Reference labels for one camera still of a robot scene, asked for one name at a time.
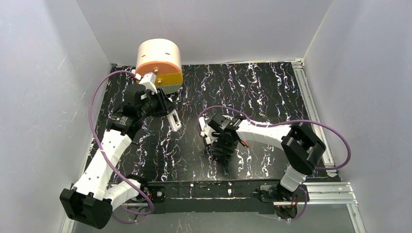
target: enclosure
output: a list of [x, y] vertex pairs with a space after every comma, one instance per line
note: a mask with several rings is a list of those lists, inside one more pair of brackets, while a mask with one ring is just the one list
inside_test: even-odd
[[[408, 232], [411, 10], [403, 0], [0, 3], [2, 229]], [[125, 152], [119, 169], [164, 185], [164, 213], [138, 224], [112, 219], [102, 230], [76, 223], [58, 198], [97, 149], [87, 122], [93, 91], [111, 71], [132, 70], [139, 45], [153, 38], [180, 49], [184, 83], [172, 99], [184, 127], [168, 133], [163, 120], [147, 120], [137, 135], [144, 140]], [[119, 75], [98, 92], [92, 113], [99, 135], [131, 83]], [[278, 221], [269, 209], [247, 202], [243, 189], [278, 181], [288, 160], [259, 142], [239, 147], [227, 164], [211, 160], [195, 123], [214, 104], [259, 121], [323, 122], [349, 141], [351, 161], [309, 177], [304, 215], [290, 224]], [[313, 129], [328, 145], [322, 166], [341, 164], [346, 149], [339, 138]], [[216, 182], [233, 185], [244, 201], [200, 200], [223, 197]], [[183, 197], [192, 190], [196, 196]], [[128, 218], [121, 210], [115, 214]]]

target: floor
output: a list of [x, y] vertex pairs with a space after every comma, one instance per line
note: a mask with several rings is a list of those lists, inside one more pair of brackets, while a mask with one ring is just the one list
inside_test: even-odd
[[[133, 67], [114, 67], [112, 71], [122, 69]], [[216, 163], [198, 136], [195, 123], [197, 115], [212, 105], [234, 107], [262, 122], [308, 119], [291, 63], [188, 65], [183, 66], [183, 75], [182, 91], [171, 95], [177, 103], [182, 129], [172, 132], [165, 118], [146, 119], [135, 143], [120, 159], [121, 173], [138, 174], [150, 181], [280, 179], [288, 164], [283, 151], [248, 142], [250, 148], [239, 145], [229, 162]], [[133, 83], [124, 74], [109, 80], [98, 119], [99, 137], [113, 107], [121, 103], [123, 91]], [[93, 143], [87, 164], [96, 148]], [[319, 172], [313, 176], [327, 175]], [[119, 179], [114, 176], [111, 182], [117, 183]]]
[[[115, 211], [121, 219], [128, 216]], [[345, 204], [309, 205], [302, 218], [288, 224], [257, 213], [173, 213], [151, 215], [138, 224], [113, 218], [101, 230], [76, 222], [73, 233], [355, 233]]]

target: gray wall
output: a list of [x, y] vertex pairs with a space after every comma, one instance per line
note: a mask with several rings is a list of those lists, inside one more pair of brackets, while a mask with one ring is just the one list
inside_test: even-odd
[[[116, 215], [127, 220], [123, 210]], [[151, 215], [139, 224], [111, 219], [102, 230], [75, 223], [73, 233], [354, 233], [346, 205], [309, 205], [304, 217], [292, 222], [257, 213], [177, 213]]]
[[60, 230], [59, 195], [80, 176], [88, 103], [109, 70], [75, 0], [0, 2], [0, 232]]
[[332, 0], [77, 0], [111, 63], [165, 38], [183, 64], [303, 57]]
[[[368, 232], [412, 228], [411, 12], [407, 0], [336, 0], [305, 59], [322, 121], [352, 146], [341, 176]], [[342, 162], [342, 143], [328, 139]]]

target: black marbled surface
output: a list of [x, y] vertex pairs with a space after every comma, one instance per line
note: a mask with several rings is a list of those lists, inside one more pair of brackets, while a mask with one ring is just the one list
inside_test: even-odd
[[[116, 67], [112, 71], [121, 69], [130, 71], [133, 67]], [[134, 138], [136, 143], [131, 144], [117, 165], [120, 172], [142, 175], [151, 181], [280, 179], [288, 164], [283, 151], [248, 142], [250, 148], [239, 145], [229, 162], [216, 163], [195, 124], [197, 115], [212, 105], [233, 107], [261, 122], [308, 119], [291, 63], [188, 65], [183, 66], [183, 76], [183, 89], [171, 95], [177, 103], [182, 129], [172, 132], [165, 117], [146, 119]], [[125, 88], [133, 83], [125, 74], [110, 78], [98, 119], [100, 138], [113, 106], [121, 103]], [[217, 109], [206, 117], [217, 111], [232, 114]], [[97, 145], [92, 143], [90, 148], [87, 164]], [[314, 176], [326, 177], [326, 173]], [[114, 176], [112, 182], [119, 180]]]

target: wire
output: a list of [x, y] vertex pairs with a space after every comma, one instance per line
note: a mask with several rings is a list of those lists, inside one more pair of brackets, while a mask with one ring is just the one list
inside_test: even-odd
[[293, 197], [292, 203], [291, 203], [290, 205], [287, 205], [287, 207], [288, 207], [288, 208], [289, 208], [289, 207], [292, 207], [294, 202], [295, 202], [295, 197]]
[[289, 216], [289, 218], [293, 218], [287, 211], [284, 211], [283, 214]]
[[[142, 207], [142, 208], [139, 210], [139, 212], [140, 212], [141, 210], [145, 209], [145, 208], [147, 208], [147, 206]], [[116, 217], [116, 216], [114, 215], [114, 213], [112, 213], [112, 217], [113, 217], [114, 220], [116, 220], [117, 222], [121, 222], [121, 223], [124, 223], [124, 224], [133, 224], [133, 223], [138, 223], [138, 222], [142, 221], [146, 216], [143, 216], [143, 218], [137, 220], [138, 215], [136, 215], [134, 221], [125, 221], [125, 220], [122, 220], [122, 219]]]
[[147, 203], [148, 203], [148, 205], [149, 205], [149, 212], [147, 212], [147, 213], [139, 213], [139, 212], [133, 211], [132, 214], [147, 216], [147, 215], [149, 215], [149, 214], [152, 214], [152, 213], [155, 211], [155, 206], [153, 205], [152, 201], [146, 196], [146, 194], [144, 194], [144, 192], [140, 190], [140, 188], [138, 188], [136, 185], [134, 185], [132, 182], [130, 182], [126, 177], [124, 177], [124, 176], [119, 172], [119, 170], [117, 170], [117, 169], [115, 168], [115, 166], [113, 166], [113, 164], [110, 162], [110, 160], [108, 159], [106, 153], [105, 153], [104, 150], [103, 150], [103, 146], [102, 146], [99, 138], [97, 137], [97, 133], [96, 133], [96, 130], [95, 130], [95, 126], [93, 125], [93, 119], [92, 119], [92, 117], [91, 117], [94, 99], [96, 98], [97, 92], [99, 91], [100, 87], [101, 87], [101, 86], [103, 85], [103, 83], [105, 83], [105, 81], [108, 80], [110, 77], [112, 77], [112, 76], [115, 75], [115, 74], [120, 74], [120, 73], [126, 73], [126, 74], [128, 74], [128, 75], [130, 75], [130, 76], [132, 76], [132, 77], [135, 77], [135, 76], [136, 76], [134, 73], [132, 73], [132, 72], [130, 72], [130, 71], [118, 70], [118, 71], [112, 72], [112, 73], [110, 73], [109, 75], [107, 75], [107, 76], [99, 83], [99, 85], [97, 86], [96, 90], [95, 90], [94, 93], [93, 93], [93, 96], [92, 96], [92, 99], [91, 99], [91, 102], [90, 102], [90, 105], [89, 105], [89, 110], [88, 110], [89, 125], [90, 125], [91, 132], [92, 132], [92, 134], [93, 134], [93, 137], [94, 137], [94, 139], [96, 140], [96, 143], [97, 143], [97, 145], [99, 146], [99, 149], [100, 149], [100, 151], [102, 152], [103, 158], [104, 158], [104, 160], [106, 160], [107, 165], [109, 165], [109, 167], [113, 170], [113, 172], [114, 172], [116, 175], [118, 175], [118, 176], [120, 177], [120, 179], [122, 179], [123, 181], [125, 181], [128, 185], [130, 185], [130, 186], [131, 186], [132, 188], [134, 188], [137, 192], [139, 192], [139, 194], [142, 195], [142, 196], [146, 199], [146, 201], [147, 201]]
[[296, 207], [298, 203], [299, 203], [299, 197], [296, 195], [296, 204], [294, 205], [294, 207]]
[[307, 192], [306, 192], [306, 190], [303, 189], [302, 187], [299, 187], [298, 189], [302, 190], [303, 193], [305, 194], [305, 204], [303, 205], [302, 211], [301, 211], [296, 217], [290, 218], [291, 221], [297, 220], [298, 218], [300, 218], [300, 217], [303, 215], [303, 213], [305, 212], [306, 206], [308, 205], [308, 197], [307, 197]]
[[[150, 200], [152, 200], [152, 193], [149, 195], [149, 199]], [[129, 210], [127, 207], [125, 207], [125, 206], [120, 206], [124, 211], [126, 211], [126, 212], [128, 212], [128, 213], [131, 213], [131, 214], [134, 214], [134, 215], [138, 215], [137, 213], [140, 213], [140, 210], [138, 211], [138, 212], [136, 212], [136, 211], [133, 211], [133, 210]]]
[[250, 122], [250, 124], [252, 124], [252, 125], [254, 125], [254, 126], [257, 126], [257, 127], [271, 128], [271, 127], [276, 127], [276, 126], [281, 126], [281, 125], [289, 125], [289, 124], [294, 124], [294, 123], [310, 123], [310, 124], [314, 124], [314, 125], [319, 125], [319, 126], [325, 128], [325, 129], [328, 129], [328, 130], [332, 131], [332, 132], [333, 132], [334, 134], [336, 134], [336, 135], [342, 140], [342, 142], [345, 144], [346, 149], [347, 149], [347, 158], [346, 158], [346, 160], [345, 160], [341, 165], [339, 165], [339, 166], [334, 166], [334, 167], [317, 167], [317, 168], [316, 168], [317, 170], [323, 170], [323, 171], [325, 171], [325, 170], [337, 170], [337, 169], [340, 169], [340, 168], [344, 167], [346, 164], [349, 163], [350, 158], [351, 158], [351, 156], [352, 156], [352, 151], [351, 151], [351, 149], [350, 149], [349, 143], [348, 143], [348, 141], [344, 138], [344, 136], [343, 136], [342, 134], [340, 134], [336, 129], [334, 129], [334, 128], [328, 126], [328, 125], [325, 125], [325, 124], [323, 124], [323, 123], [320, 123], [320, 122], [317, 122], [317, 121], [313, 121], [313, 120], [290, 120], [290, 121], [280, 122], [280, 123], [277, 123], [277, 124], [258, 124], [258, 123], [255, 123], [254, 121], [252, 121], [246, 113], [241, 112], [241, 111], [236, 110], [236, 109], [233, 109], [233, 108], [230, 108], [230, 107], [220, 106], [220, 105], [214, 105], [214, 106], [207, 107], [207, 108], [205, 108], [203, 111], [200, 112], [200, 114], [197, 116], [197, 120], [196, 120], [196, 126], [197, 126], [196, 128], [198, 129], [199, 132], [200, 132], [199, 118], [202, 116], [202, 114], [203, 114], [204, 112], [206, 112], [207, 110], [212, 109], [212, 108], [224, 108], [224, 109], [231, 110], [231, 111], [233, 111], [233, 112], [235, 112], [235, 113], [242, 114], [242, 115], [244, 115], [244, 116], [246, 117], [246, 119]]

